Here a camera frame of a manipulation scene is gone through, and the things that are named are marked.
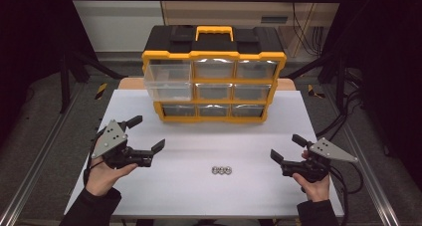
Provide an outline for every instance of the white wall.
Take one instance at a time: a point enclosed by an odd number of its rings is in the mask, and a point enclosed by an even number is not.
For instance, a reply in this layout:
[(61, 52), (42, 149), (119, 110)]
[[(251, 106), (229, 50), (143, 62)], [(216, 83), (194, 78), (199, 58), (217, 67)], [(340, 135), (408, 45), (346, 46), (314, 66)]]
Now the white wall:
[(163, 25), (159, 2), (74, 1), (96, 52), (143, 51), (154, 25)]

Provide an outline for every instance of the small metal nut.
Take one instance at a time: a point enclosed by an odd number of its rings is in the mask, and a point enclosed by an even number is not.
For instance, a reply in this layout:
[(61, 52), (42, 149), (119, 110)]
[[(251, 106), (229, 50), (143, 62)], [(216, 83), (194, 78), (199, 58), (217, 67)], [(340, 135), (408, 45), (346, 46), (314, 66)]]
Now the small metal nut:
[(219, 169), (219, 167), (217, 167), (217, 166), (212, 167), (212, 173), (218, 174), (218, 169)]
[(231, 174), (231, 173), (232, 173), (232, 167), (230, 167), (230, 166), (225, 167), (225, 168), (224, 168), (224, 172), (225, 172), (226, 174)]

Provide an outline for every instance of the black sleeve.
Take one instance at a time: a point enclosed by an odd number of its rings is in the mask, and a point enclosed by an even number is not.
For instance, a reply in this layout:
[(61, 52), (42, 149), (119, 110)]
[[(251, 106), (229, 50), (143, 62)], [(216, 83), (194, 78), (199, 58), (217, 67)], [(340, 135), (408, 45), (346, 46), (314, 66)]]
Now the black sleeve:
[(312, 201), (301, 203), (298, 205), (298, 212), (302, 226), (338, 226), (338, 221), (329, 200), (316, 203)]
[(120, 192), (114, 188), (102, 197), (93, 196), (84, 189), (63, 218), (60, 226), (109, 225), (109, 218), (120, 199)]

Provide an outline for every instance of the person's arm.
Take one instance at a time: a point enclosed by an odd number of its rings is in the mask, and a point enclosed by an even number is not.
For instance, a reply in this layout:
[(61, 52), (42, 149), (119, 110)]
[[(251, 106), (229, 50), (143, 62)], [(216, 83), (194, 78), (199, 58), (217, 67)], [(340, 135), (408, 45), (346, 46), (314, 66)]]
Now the person's arm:
[[(304, 151), (303, 158), (308, 158)], [(329, 175), (322, 181), (309, 183), (300, 174), (293, 174), (294, 180), (304, 189), (308, 201), (298, 205), (299, 218), (303, 226), (337, 226), (338, 221), (329, 201)]]
[(120, 199), (120, 192), (114, 188), (104, 196), (94, 196), (84, 188), (63, 218), (60, 226), (108, 225), (110, 216)]
[(92, 165), (94, 167), (86, 187), (63, 218), (61, 226), (108, 225), (121, 199), (120, 192), (112, 186), (137, 168), (137, 164), (130, 164), (121, 169), (112, 169), (100, 157), (93, 159)]

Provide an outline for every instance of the clear plastic drawer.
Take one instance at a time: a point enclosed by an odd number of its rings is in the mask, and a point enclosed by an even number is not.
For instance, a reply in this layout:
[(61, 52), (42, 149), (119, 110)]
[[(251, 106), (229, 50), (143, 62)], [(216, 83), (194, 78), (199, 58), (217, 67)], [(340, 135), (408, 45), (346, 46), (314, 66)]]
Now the clear plastic drawer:
[(239, 61), (236, 78), (238, 79), (272, 79), (279, 62), (277, 61)]
[(196, 84), (196, 96), (200, 100), (229, 100), (232, 84)]
[(195, 105), (163, 104), (165, 116), (195, 116)]
[(232, 105), (233, 117), (261, 117), (264, 105)]
[(149, 62), (144, 84), (154, 101), (190, 101), (192, 84), (190, 61), (152, 60)]
[(233, 76), (234, 62), (226, 59), (202, 59), (193, 63), (195, 78), (230, 79)]
[(229, 105), (198, 105), (199, 116), (227, 116)]
[(234, 100), (265, 101), (271, 85), (235, 85)]

